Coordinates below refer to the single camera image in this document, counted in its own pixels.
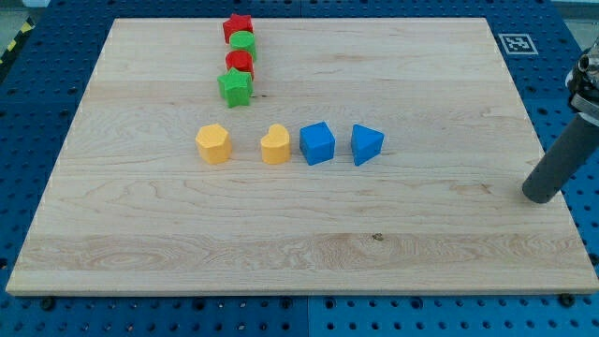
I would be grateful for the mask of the robot arm end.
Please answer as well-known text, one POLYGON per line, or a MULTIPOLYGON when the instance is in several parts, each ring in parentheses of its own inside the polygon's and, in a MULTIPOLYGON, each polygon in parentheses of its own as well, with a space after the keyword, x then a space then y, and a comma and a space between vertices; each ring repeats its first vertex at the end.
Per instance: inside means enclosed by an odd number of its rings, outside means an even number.
POLYGON ((598 126, 598 39, 582 51, 565 84, 570 92, 570 106, 585 121, 598 126))

